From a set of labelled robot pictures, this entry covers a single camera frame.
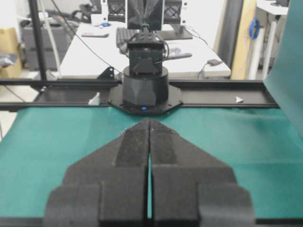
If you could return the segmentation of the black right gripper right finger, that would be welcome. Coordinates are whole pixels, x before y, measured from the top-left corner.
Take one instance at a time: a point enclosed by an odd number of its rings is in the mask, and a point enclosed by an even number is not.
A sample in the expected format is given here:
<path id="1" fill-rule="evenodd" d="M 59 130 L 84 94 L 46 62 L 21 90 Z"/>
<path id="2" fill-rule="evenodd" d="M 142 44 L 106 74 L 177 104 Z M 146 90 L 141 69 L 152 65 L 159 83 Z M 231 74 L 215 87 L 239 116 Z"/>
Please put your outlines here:
<path id="1" fill-rule="evenodd" d="M 229 165 L 156 120 L 150 153 L 155 226 L 255 226 L 250 193 Z"/>

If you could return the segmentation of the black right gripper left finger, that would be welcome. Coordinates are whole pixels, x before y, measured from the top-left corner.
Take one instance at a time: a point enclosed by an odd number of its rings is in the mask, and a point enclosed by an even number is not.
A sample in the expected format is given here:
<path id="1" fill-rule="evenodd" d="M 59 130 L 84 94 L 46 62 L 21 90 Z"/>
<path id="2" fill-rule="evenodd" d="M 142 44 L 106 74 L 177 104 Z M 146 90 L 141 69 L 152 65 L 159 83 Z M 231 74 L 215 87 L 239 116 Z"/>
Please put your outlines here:
<path id="1" fill-rule="evenodd" d="M 71 164 L 45 207 L 46 227 L 141 227 L 146 220 L 149 120 Z"/>

